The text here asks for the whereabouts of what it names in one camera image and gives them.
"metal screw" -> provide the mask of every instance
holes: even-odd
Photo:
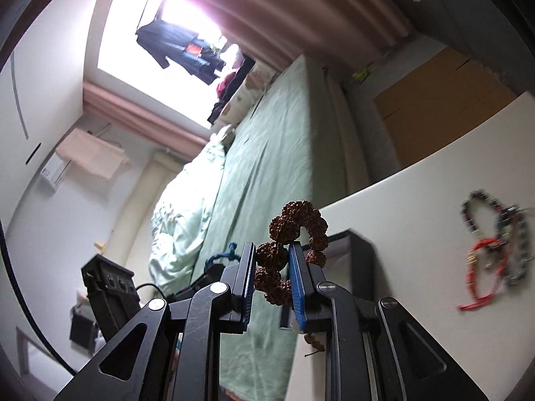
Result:
[[[165,306],[165,300],[162,298],[154,298],[151,301],[149,301],[150,310],[160,310],[164,306]]]
[[[225,292],[228,288],[228,285],[223,282],[214,282],[212,285],[210,285],[210,291],[212,291],[214,294],[221,294],[222,292]]]
[[[381,299],[381,305],[386,309],[395,309],[398,306],[398,301],[392,297],[384,297]]]
[[[334,292],[336,285],[332,282],[322,282],[318,285],[318,289],[322,292]]]

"pink curtain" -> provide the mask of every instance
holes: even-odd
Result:
[[[84,111],[193,159],[207,140],[94,84],[84,81]]]
[[[305,53],[360,71],[410,32],[391,0],[191,0],[233,42],[283,70]]]

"blue gripper pad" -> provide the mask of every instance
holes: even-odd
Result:
[[[256,249],[253,249],[252,258],[249,262],[247,279],[245,280],[245,289],[242,299],[242,326],[247,330],[247,325],[251,319],[252,293],[255,291],[255,273],[256,273]]]
[[[290,244],[290,247],[288,248],[288,275],[292,281],[292,299],[294,302],[295,320],[298,323],[299,330],[304,331],[307,324],[307,315],[305,308],[305,290],[303,278],[299,271],[298,253],[300,253],[302,257],[303,251],[301,250],[301,245],[299,245],[299,251],[296,251],[295,244]]]

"white table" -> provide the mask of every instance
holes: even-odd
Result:
[[[535,356],[535,264],[522,285],[503,286],[492,304],[457,310],[471,302],[464,276],[474,243],[459,209],[479,188],[506,205],[535,207],[535,99],[529,93],[439,152],[322,214],[329,235],[352,229],[374,244],[392,295],[491,401],[502,401]],[[535,237],[535,219],[528,220]],[[492,221],[485,226],[493,231]],[[480,277],[486,293],[493,277]],[[324,356],[304,359],[309,348],[299,339],[287,400],[324,399]]]

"blue cord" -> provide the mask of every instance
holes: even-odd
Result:
[[[228,252],[218,253],[209,257],[204,263],[204,271],[208,270],[216,259],[227,258],[229,261],[240,261],[241,257],[235,253],[237,244],[232,241],[228,245]]]

